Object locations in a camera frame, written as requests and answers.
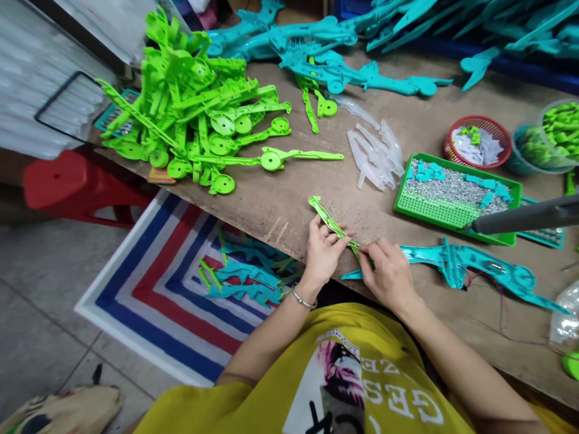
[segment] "woman's left hand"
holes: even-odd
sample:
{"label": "woman's left hand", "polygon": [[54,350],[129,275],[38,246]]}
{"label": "woman's left hand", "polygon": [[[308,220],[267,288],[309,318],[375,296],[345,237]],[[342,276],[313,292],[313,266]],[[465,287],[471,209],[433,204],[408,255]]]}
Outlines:
{"label": "woman's left hand", "polygon": [[[346,224],[343,223],[339,223],[338,226],[346,228]],[[330,233],[330,229],[322,223],[319,214],[314,217],[309,223],[308,255],[302,280],[310,281],[319,287],[330,280],[338,266],[338,259],[348,246],[354,231],[345,231],[345,234],[346,237],[338,239],[338,235]]]}

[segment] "hand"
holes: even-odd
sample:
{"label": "hand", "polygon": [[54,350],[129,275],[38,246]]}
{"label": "hand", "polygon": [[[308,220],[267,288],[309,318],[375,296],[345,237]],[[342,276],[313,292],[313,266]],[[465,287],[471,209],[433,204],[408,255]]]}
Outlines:
{"label": "hand", "polygon": [[[346,231],[347,236],[338,239],[337,234],[330,234],[330,229],[324,224],[320,226],[320,223],[320,215],[316,215],[309,223],[308,255],[302,280],[310,281],[321,288],[336,271],[338,259],[348,246],[354,232]],[[338,224],[338,226],[344,229],[346,224]]]}
{"label": "hand", "polygon": [[[380,238],[360,247],[358,253],[364,283],[395,315],[403,315],[422,303],[412,284],[410,262],[398,244],[392,245],[386,238]],[[369,258],[374,261],[374,271]]]}

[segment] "gray tool handle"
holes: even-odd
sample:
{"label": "gray tool handle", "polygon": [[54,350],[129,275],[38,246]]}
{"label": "gray tool handle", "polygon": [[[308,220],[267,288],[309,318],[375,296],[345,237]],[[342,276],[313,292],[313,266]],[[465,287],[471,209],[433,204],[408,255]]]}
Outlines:
{"label": "gray tool handle", "polygon": [[467,225],[482,234],[579,225],[579,194],[479,217]]}

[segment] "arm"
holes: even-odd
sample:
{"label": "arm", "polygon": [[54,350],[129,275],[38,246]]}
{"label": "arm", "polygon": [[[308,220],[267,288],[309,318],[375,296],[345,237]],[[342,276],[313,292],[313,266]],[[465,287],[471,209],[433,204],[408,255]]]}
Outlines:
{"label": "arm", "polygon": [[[478,432],[547,432],[508,383],[428,309],[414,291],[410,264],[399,246],[382,238],[362,246],[359,252],[364,283],[420,342]],[[374,271],[369,258],[374,261]]]}
{"label": "arm", "polygon": [[[320,223],[321,218],[317,215],[309,224],[306,269],[294,288],[297,295],[311,305],[315,304],[321,287],[330,280],[338,266],[338,258],[350,242],[349,237],[338,240],[336,234],[329,234],[328,227],[320,227]],[[255,386],[297,337],[308,314],[309,309],[301,306],[293,294],[288,294],[241,344],[215,385],[242,382]]]}

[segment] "red plastic stool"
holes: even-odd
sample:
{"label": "red plastic stool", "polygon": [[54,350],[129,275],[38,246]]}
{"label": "red plastic stool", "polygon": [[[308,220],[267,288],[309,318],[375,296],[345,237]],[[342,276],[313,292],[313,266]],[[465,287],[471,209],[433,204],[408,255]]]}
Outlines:
{"label": "red plastic stool", "polygon": [[[131,206],[146,208],[152,197],[117,180],[73,151],[56,160],[37,160],[24,170],[24,197],[28,206],[55,217],[131,228]],[[113,207],[117,220],[95,216]]]}

